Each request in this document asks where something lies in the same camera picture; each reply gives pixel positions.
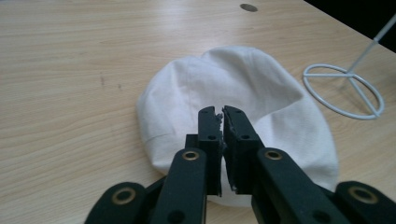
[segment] round hole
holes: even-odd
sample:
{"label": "round hole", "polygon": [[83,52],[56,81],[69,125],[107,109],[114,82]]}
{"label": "round hole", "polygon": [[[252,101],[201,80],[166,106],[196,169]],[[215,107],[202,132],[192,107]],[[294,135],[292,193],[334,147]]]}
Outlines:
{"label": "round hole", "polygon": [[168,215],[168,222],[170,223],[181,223],[183,222],[185,215],[182,211],[172,211]]}
{"label": "round hole", "polygon": [[194,151],[187,151],[183,153],[183,159],[186,161],[195,161],[199,158],[199,154]]}
{"label": "round hole", "polygon": [[249,11],[249,12],[256,12],[256,11],[258,11],[258,9],[257,9],[255,6],[250,5],[250,4],[242,4],[240,7],[241,7],[242,9],[246,10],[246,11]]}
{"label": "round hole", "polygon": [[275,151],[267,151],[265,152],[265,157],[274,161],[282,159],[282,155]]}
{"label": "round hole", "polygon": [[330,223],[332,221],[332,218],[329,216],[329,214],[316,210],[314,211],[314,214],[312,217],[318,222],[318,223]]}
{"label": "round hole", "polygon": [[362,203],[378,203],[378,198],[370,190],[361,187],[350,187],[349,194]]}
{"label": "round hole", "polygon": [[136,191],[134,191],[134,189],[123,188],[114,192],[111,201],[114,204],[123,205],[133,201],[135,196],[136,196]]}

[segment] white hat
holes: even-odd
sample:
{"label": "white hat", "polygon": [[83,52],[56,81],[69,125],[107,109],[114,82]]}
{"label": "white hat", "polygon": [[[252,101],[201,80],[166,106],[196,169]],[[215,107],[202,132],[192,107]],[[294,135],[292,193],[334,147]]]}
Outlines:
{"label": "white hat", "polygon": [[[266,147],[290,154],[318,185],[333,189],[338,163],[326,120],[303,87],[271,56],[259,49],[211,49],[166,65],[137,102],[143,142],[152,165],[166,174],[186,134],[198,133],[198,111],[225,105],[243,110]],[[235,195],[222,163],[222,197],[208,199],[250,206]]]}

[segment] black metal arm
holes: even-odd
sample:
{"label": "black metal arm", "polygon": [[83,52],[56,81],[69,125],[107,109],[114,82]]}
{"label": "black metal arm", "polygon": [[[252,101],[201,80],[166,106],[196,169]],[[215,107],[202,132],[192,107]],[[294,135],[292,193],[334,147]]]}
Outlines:
{"label": "black metal arm", "polygon": [[221,196],[221,158],[236,194],[252,195],[259,223],[396,223],[396,203],[350,181],[335,193],[312,182],[284,151],[265,147],[245,113],[213,106],[198,114],[198,134],[174,157],[168,176],[148,188],[120,183],[99,199],[85,223],[205,223],[206,195]]}

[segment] wooden table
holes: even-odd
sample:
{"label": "wooden table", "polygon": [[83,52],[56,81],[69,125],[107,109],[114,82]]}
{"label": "wooden table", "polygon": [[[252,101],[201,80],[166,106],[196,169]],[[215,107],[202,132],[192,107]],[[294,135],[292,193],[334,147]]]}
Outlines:
{"label": "wooden table", "polygon": [[[176,58],[251,46],[301,82],[311,63],[349,67],[370,41],[302,0],[0,1],[0,223],[82,223],[107,188],[160,178],[135,103]],[[376,186],[393,200],[395,71],[396,54],[381,46],[357,69],[386,101],[377,120],[318,105],[338,148],[340,181]],[[332,102],[366,111],[345,82],[326,84],[318,87]],[[256,219],[250,208],[208,203],[207,223]]]}

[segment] white fabric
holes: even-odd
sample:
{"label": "white fabric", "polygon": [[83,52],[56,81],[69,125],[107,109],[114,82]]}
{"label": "white fabric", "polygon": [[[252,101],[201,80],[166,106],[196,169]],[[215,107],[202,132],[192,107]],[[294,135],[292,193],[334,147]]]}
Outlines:
{"label": "white fabric", "polygon": [[[302,86],[271,56],[247,47],[211,49],[166,65],[137,102],[140,131],[152,165],[166,174],[186,134],[198,132],[198,111],[213,105],[242,109],[267,147],[288,152],[306,174],[333,189],[338,163],[329,127]],[[235,195],[222,163],[223,197],[216,203],[250,206]]]}

